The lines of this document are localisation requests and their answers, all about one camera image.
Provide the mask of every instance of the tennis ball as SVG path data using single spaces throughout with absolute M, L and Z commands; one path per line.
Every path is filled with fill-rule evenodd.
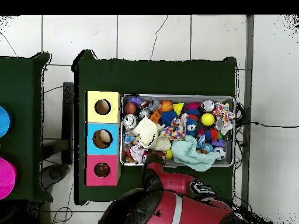
M 165 154 L 165 159 L 166 160 L 170 160 L 172 158 L 172 151 L 171 149 L 168 149 L 166 152 L 164 152 Z
M 205 113 L 201 117 L 201 122 L 206 126 L 210 126 L 210 125 L 214 124 L 215 117 L 211 113 Z

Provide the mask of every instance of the light blue towel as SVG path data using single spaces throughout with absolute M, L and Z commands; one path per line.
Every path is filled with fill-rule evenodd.
M 210 152 L 202 154 L 196 152 L 196 139 L 187 135 L 185 141 L 173 141 L 172 146 L 173 160 L 183 163 L 198 172 L 208 170 L 219 157 L 219 153 Z

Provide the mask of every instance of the metal tray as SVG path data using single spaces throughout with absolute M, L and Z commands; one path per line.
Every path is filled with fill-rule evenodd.
M 136 94 L 123 94 L 121 96 L 121 120 L 126 115 L 124 112 L 124 106 L 127 103 L 129 96 L 137 96 Z M 174 95 L 174 94 L 138 94 L 142 100 L 170 100 L 172 103 L 190 103 L 190 102 L 203 102 L 204 100 L 212 100 L 214 102 L 228 103 L 229 109 L 235 114 L 235 99 L 231 96 L 204 96 L 204 95 Z M 200 121 L 198 128 L 207 128 Z M 126 154 L 123 150 L 123 138 L 124 127 L 122 122 L 120 123 L 120 162 L 125 166 L 143 166 L 143 163 L 127 163 Z M 232 120 L 232 129 L 224 136 L 225 149 L 227 150 L 227 156 L 224 160 L 216 160 L 212 167 L 229 167 L 234 163 L 234 146 L 235 146 L 235 119 Z M 186 166 L 185 164 L 175 163 L 173 160 L 167 160 L 166 167 Z

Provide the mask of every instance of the round hole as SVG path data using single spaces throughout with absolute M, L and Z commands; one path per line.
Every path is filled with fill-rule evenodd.
M 112 135 L 105 129 L 96 131 L 92 137 L 93 144 L 99 149 L 106 149 L 112 143 Z
M 95 104 L 95 111 L 100 115 L 106 115 L 111 110 L 111 105 L 107 100 L 98 100 Z
M 100 178 L 105 178 L 110 173 L 110 167 L 106 163 L 98 163 L 95 166 L 95 174 Z

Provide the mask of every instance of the green table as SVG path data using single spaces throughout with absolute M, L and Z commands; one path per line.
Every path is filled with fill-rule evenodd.
M 43 67 L 49 53 L 32 58 L 0 57 L 0 106 L 11 115 L 12 126 L 0 138 L 0 157 L 17 171 L 15 188 L 6 200 L 52 201 L 40 185 L 42 166 Z
M 141 187 L 140 166 L 122 166 L 115 187 L 84 186 L 84 95 L 87 90 L 119 93 L 149 93 L 167 95 L 223 95 L 235 97 L 235 58 L 223 61 L 126 61 L 98 60 L 90 50 L 75 59 L 75 202 L 112 201 L 127 191 Z M 212 167 L 196 172 L 189 167 L 166 168 L 168 172 L 187 173 L 213 186 L 226 200 L 232 199 L 231 167 Z

